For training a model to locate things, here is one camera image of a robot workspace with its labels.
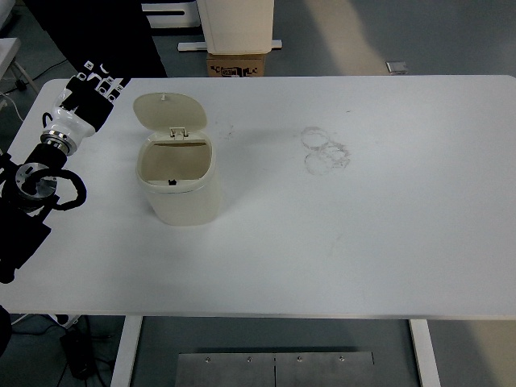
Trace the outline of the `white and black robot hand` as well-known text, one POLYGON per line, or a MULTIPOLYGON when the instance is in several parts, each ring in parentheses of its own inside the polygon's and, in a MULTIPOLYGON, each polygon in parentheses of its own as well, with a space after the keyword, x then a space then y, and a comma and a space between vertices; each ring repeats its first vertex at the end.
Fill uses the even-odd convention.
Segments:
POLYGON ((103 64, 86 61, 68 80, 52 109, 43 113, 43 128, 75 143, 78 136, 92 136, 102 128, 130 80, 113 77, 103 64))

